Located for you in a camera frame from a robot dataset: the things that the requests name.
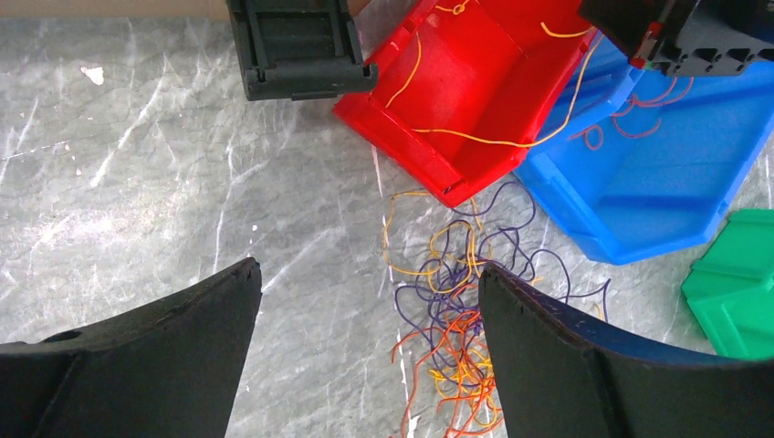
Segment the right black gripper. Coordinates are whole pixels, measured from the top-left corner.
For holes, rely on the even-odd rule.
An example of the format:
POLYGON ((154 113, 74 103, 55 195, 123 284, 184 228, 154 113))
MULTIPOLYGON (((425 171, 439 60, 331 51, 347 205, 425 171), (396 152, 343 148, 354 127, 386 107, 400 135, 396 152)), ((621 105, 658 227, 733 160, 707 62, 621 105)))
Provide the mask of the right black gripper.
POLYGON ((728 77, 773 60, 768 0, 582 0, 578 15, 641 70, 728 77))

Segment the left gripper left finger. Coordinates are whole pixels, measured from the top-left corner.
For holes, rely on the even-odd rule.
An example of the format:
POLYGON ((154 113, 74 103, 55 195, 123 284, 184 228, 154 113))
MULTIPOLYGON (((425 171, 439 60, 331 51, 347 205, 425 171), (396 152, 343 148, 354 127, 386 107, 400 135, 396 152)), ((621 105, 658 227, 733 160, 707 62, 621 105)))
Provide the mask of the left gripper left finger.
POLYGON ((1 348, 4 437, 222 437, 259 310, 259 263, 38 343, 1 348))

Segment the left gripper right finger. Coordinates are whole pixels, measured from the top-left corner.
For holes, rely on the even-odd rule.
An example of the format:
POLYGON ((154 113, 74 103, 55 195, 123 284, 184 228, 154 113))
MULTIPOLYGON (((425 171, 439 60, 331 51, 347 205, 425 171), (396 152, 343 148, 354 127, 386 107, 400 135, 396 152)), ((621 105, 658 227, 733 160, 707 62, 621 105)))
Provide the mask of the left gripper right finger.
POLYGON ((773 363, 606 323, 496 265, 479 306, 511 437, 770 437, 773 363))

